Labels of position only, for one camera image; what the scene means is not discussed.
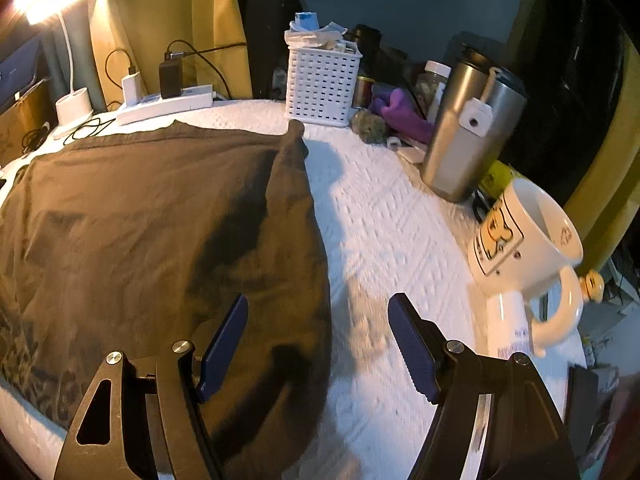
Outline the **white cartoon mug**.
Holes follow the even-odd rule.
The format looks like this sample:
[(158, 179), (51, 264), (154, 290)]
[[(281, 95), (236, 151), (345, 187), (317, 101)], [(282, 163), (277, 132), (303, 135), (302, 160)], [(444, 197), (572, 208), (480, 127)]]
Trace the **white cartoon mug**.
[(564, 209), (524, 178), (506, 186), (468, 248), (469, 268), (486, 301), (509, 290), (522, 294), (538, 358), (570, 336), (586, 302), (603, 299), (599, 272), (576, 273), (582, 258), (582, 241)]

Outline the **white desk lamp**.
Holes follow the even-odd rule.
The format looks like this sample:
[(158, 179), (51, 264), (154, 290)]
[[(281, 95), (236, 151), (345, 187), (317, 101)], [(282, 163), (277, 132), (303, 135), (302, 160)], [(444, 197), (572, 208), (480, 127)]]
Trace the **white desk lamp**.
[(87, 0), (13, 0), (12, 9), (44, 33), (43, 49), (58, 125), (54, 136), (78, 128), (94, 111)]

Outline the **white lotion tube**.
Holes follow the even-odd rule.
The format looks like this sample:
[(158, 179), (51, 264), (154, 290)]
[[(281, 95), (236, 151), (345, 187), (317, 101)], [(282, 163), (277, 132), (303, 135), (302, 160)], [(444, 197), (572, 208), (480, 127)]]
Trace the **white lotion tube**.
[(509, 290), (486, 301), (488, 354), (509, 359), (513, 353), (533, 355), (525, 302), (518, 290)]

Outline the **yellow curtain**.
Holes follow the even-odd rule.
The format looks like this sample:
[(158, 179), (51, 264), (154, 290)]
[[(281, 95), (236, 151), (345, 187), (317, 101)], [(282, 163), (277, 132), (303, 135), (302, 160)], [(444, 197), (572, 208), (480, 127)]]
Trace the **yellow curtain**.
[(128, 66), (146, 92), (160, 91), (158, 64), (167, 48), (202, 51), (183, 64), (188, 86), (212, 84), (232, 99), (250, 99), (250, 64), (238, 0), (88, 0), (91, 43), (107, 103), (119, 101)]

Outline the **white power strip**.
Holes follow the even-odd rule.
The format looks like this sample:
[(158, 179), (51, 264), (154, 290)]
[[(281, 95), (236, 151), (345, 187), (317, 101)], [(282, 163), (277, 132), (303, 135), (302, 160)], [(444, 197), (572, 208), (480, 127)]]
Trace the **white power strip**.
[(137, 104), (122, 104), (116, 112), (116, 124), (126, 126), (155, 117), (209, 108), (213, 106), (215, 96), (210, 84), (185, 88), (180, 96), (174, 98), (164, 99), (160, 94), (152, 94)]

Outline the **steel travel tumbler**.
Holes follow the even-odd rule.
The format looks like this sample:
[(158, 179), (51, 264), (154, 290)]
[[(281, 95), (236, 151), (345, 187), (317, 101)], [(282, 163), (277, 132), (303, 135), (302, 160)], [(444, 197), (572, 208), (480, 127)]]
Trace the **steel travel tumbler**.
[(524, 84), (464, 46), (452, 69), (420, 176), (450, 203), (466, 200), (498, 158), (526, 107)]

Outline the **dark brown t-shirt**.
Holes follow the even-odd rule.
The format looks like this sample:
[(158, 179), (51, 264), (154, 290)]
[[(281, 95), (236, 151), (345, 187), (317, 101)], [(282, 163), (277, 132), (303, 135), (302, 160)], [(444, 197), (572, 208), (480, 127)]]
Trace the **dark brown t-shirt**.
[(108, 352), (154, 356), (244, 296), (203, 418), (228, 478), (279, 478), (314, 436), (331, 364), (303, 134), (295, 120), (280, 136), (174, 122), (17, 170), (2, 190), (2, 377), (68, 428)]

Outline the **white plastic basket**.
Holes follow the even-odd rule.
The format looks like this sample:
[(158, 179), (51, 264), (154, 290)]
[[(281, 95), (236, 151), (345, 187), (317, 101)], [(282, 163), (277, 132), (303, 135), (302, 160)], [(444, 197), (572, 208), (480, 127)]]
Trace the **white plastic basket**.
[(329, 127), (348, 125), (362, 55), (346, 32), (335, 23), (284, 32), (286, 118)]

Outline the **purple cloth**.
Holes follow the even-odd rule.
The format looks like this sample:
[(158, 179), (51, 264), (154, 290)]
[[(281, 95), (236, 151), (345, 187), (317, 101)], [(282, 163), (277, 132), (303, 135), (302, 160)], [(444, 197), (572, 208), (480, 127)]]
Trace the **purple cloth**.
[(418, 114), (413, 108), (412, 99), (401, 88), (374, 96), (369, 110), (409, 139), (423, 144), (429, 144), (433, 139), (434, 126)]

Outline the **dark tablet screen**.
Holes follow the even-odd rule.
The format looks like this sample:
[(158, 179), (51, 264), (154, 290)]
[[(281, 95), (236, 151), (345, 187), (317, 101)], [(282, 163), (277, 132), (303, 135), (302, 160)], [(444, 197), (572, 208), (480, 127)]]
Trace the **dark tablet screen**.
[(0, 110), (4, 113), (46, 74), (41, 38), (29, 39), (1, 62)]

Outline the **brown cardboard box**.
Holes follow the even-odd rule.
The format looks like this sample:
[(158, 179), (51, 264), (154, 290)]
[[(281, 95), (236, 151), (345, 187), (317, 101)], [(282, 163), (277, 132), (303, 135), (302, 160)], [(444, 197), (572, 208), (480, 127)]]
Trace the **brown cardboard box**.
[(9, 162), (21, 156), (24, 135), (41, 127), (45, 122), (50, 127), (54, 127), (58, 122), (50, 96), (49, 78), (43, 78), (38, 81), (24, 96), (14, 101), (1, 114), (1, 166), (6, 166)]

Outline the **white charger plug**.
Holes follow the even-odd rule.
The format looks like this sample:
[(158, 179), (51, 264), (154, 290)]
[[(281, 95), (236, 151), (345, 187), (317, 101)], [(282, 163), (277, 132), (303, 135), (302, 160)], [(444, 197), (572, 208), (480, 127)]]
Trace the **white charger plug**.
[(142, 78), (139, 72), (122, 78), (122, 97), (126, 107), (136, 106), (143, 99)]

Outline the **black charger adapter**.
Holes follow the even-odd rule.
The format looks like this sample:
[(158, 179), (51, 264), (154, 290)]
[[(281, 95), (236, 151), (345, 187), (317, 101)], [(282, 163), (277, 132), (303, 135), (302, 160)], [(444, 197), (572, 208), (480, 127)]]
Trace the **black charger adapter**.
[(182, 62), (181, 58), (166, 56), (158, 66), (158, 81), (160, 82), (160, 96), (163, 99), (178, 98), (182, 93)]

